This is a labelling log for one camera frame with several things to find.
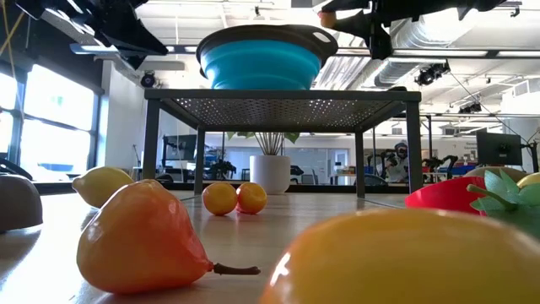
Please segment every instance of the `computer monitor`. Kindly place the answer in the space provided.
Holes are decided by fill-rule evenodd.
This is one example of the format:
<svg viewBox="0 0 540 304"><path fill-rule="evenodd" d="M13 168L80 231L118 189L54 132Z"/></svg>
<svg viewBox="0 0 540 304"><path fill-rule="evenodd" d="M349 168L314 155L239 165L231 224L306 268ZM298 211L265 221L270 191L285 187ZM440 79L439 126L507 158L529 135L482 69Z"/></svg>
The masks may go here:
<svg viewBox="0 0 540 304"><path fill-rule="evenodd" d="M478 132L476 140L479 164L523 165L519 135Z"/></svg>
<svg viewBox="0 0 540 304"><path fill-rule="evenodd" d="M194 160L197 135L164 136L164 160Z"/></svg>

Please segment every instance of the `red bowl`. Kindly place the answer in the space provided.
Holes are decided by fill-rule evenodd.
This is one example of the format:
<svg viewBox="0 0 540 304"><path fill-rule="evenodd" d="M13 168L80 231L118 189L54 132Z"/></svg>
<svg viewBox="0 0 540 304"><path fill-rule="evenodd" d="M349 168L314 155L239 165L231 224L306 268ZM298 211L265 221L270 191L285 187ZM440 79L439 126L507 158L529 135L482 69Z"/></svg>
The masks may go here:
<svg viewBox="0 0 540 304"><path fill-rule="evenodd" d="M483 215L471 207L471 203L478 198L483 198L483 195L467 191L467 186L470 184L482 189L486 188L483 177L455 178L416 191L405 198L405 205L408 208L443 209Z"/></svg>

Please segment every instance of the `white planter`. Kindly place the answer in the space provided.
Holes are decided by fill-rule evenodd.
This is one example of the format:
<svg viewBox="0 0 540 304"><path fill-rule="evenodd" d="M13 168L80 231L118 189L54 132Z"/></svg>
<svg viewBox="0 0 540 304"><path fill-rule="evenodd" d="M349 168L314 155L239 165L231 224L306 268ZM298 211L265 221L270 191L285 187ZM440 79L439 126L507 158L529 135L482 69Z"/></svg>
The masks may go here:
<svg viewBox="0 0 540 304"><path fill-rule="evenodd" d="M250 157L250 181L267 194L283 194L290 185L290 158L288 156L257 155Z"/></svg>

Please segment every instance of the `potted plant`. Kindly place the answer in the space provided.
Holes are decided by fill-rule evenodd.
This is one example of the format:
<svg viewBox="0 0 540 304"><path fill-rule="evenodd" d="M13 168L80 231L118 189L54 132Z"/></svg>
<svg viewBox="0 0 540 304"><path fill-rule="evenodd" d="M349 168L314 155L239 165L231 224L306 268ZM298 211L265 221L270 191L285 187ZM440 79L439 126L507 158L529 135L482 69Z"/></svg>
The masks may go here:
<svg viewBox="0 0 540 304"><path fill-rule="evenodd" d="M261 185L267 194L285 193L290 184L290 158L282 153L284 141L294 144L300 133L228 132L229 139L235 134L254 137L263 153L250 156L250 181Z"/></svg>

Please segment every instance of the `metal table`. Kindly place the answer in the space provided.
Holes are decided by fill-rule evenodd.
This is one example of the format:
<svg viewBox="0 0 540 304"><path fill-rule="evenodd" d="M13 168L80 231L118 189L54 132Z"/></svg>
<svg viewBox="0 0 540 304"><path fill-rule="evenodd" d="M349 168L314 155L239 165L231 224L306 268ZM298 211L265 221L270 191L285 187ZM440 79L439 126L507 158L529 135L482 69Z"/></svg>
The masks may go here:
<svg viewBox="0 0 540 304"><path fill-rule="evenodd" d="M195 194L203 191L206 132L353 133L356 193L365 196L363 134L395 115L407 114L409 190L422 187L419 92L321 90L159 90L148 100L143 178L155 178L159 109L197 130Z"/></svg>

